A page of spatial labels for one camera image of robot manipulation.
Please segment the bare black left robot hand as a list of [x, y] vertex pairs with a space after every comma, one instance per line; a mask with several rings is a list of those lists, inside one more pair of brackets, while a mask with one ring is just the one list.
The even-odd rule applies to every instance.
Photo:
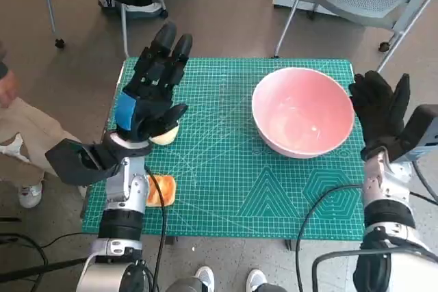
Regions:
[[124, 140], [143, 142], [177, 126], [187, 111], [185, 103], [174, 105], [173, 89], [183, 76], [192, 48], [192, 35], [183, 34], [176, 44], [177, 27], [166, 23], [151, 45], [144, 48], [129, 83], [116, 103], [116, 132]]

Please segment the person's hand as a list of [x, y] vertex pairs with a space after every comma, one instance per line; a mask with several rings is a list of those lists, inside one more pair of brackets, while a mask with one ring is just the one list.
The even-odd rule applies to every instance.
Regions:
[[0, 80], [0, 101], [3, 108], [9, 107], [18, 96], [18, 80], [9, 70]]

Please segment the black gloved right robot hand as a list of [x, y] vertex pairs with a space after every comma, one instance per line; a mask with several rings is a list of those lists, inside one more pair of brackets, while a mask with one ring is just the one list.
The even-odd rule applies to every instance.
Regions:
[[362, 160], [392, 144], [404, 128], [404, 115], [410, 100], [410, 76], [404, 73], [392, 88], [379, 72], [356, 74], [348, 86], [350, 100], [361, 124], [365, 147]]

